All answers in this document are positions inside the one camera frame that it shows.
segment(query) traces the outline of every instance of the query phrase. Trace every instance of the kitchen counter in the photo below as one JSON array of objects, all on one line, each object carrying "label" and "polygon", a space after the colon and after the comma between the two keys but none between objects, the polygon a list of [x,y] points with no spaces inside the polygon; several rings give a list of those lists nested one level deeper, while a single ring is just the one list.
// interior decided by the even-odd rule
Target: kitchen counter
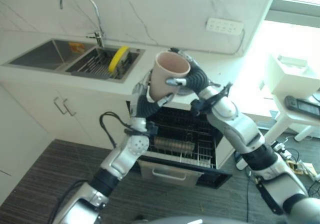
[{"label": "kitchen counter", "polygon": [[[86,91],[98,91],[106,95],[113,95],[113,97],[121,100],[129,100],[133,86],[143,78],[147,70],[153,67],[156,54],[166,50],[165,47],[107,40],[105,42],[106,45],[127,45],[133,48],[145,49],[141,59],[123,83],[2,65],[49,39],[95,43],[95,40],[79,36],[0,31],[0,82],[63,86]],[[248,84],[248,75],[255,69],[259,69],[259,66],[254,62],[257,56],[262,61],[262,53],[263,51],[257,51],[257,48],[253,48],[244,57],[188,51],[188,54],[200,63],[201,68],[212,81],[223,86],[228,82],[234,83],[234,87],[231,88],[230,98],[238,105],[240,111],[248,116],[259,118],[259,121],[265,121],[269,120],[271,115],[264,104],[258,86]],[[190,108],[189,103],[195,98],[195,94],[176,96],[168,106],[188,110]]]}]

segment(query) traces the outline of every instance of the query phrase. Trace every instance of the cup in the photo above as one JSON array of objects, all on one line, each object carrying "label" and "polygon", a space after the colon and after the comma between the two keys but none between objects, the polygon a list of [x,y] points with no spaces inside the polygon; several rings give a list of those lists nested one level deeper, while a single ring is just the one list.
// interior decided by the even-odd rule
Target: cup
[{"label": "cup", "polygon": [[155,101],[179,91],[179,86],[166,84],[169,78],[184,78],[190,72],[190,64],[182,56],[171,51],[162,51],[155,56],[150,79],[149,95]]}]

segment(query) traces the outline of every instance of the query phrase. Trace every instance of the robotic hand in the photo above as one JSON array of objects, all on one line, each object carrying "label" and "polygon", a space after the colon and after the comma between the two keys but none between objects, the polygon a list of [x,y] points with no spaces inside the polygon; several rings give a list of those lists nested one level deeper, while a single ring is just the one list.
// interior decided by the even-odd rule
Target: robotic hand
[{"label": "robotic hand", "polygon": [[132,118],[147,118],[156,113],[164,104],[171,101],[174,95],[168,94],[157,102],[149,102],[147,100],[148,84],[150,81],[152,70],[138,82],[132,91],[130,102],[130,115]]}]

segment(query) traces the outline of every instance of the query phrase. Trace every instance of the drawer handle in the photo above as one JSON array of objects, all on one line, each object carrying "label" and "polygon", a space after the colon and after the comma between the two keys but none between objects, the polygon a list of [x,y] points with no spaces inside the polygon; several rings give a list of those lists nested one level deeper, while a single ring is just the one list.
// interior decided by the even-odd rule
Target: drawer handle
[{"label": "drawer handle", "polygon": [[177,180],[177,181],[185,181],[187,178],[187,174],[184,173],[184,177],[177,177],[177,176],[172,176],[172,175],[166,175],[166,174],[162,174],[162,173],[158,173],[156,172],[156,169],[153,168],[152,169],[152,174],[156,177],[161,177],[161,178],[168,178],[168,179],[173,179],[173,180]]},{"label": "drawer handle", "polygon": [[74,116],[75,114],[77,114],[76,112],[73,112],[71,109],[70,109],[70,107],[68,106],[68,104],[67,104],[67,101],[68,101],[68,99],[64,99],[63,100],[63,105],[64,105],[64,107],[65,107],[65,109],[68,111],[68,113],[70,114],[70,116]]},{"label": "drawer handle", "polygon": [[67,113],[67,110],[64,112],[64,111],[60,108],[60,106],[57,104],[57,100],[58,100],[58,99],[59,99],[59,97],[56,97],[56,98],[53,100],[53,103],[54,103],[54,105],[56,106],[56,108],[59,109],[59,111],[61,112],[61,114],[64,115],[64,114]]}]

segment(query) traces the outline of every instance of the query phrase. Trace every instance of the gray carpet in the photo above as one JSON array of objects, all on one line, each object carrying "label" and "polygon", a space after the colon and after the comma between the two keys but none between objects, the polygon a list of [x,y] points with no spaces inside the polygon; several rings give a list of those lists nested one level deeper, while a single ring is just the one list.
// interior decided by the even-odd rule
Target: gray carpet
[{"label": "gray carpet", "polygon": [[[320,171],[320,141],[301,143],[289,138],[287,147],[300,151],[305,162],[312,162]],[[44,224],[57,197],[75,181],[90,179],[108,150],[56,140],[43,152],[0,208],[0,224]],[[119,183],[103,210],[102,223],[128,224],[135,216],[149,220],[181,215],[205,215],[246,221],[247,183],[244,171],[235,168],[231,157],[223,166],[233,173],[219,189],[181,187],[143,180],[138,173],[129,173]],[[312,183],[302,178],[309,187]],[[249,222],[256,224],[285,223],[283,216],[269,210],[254,184],[249,184]]]}]

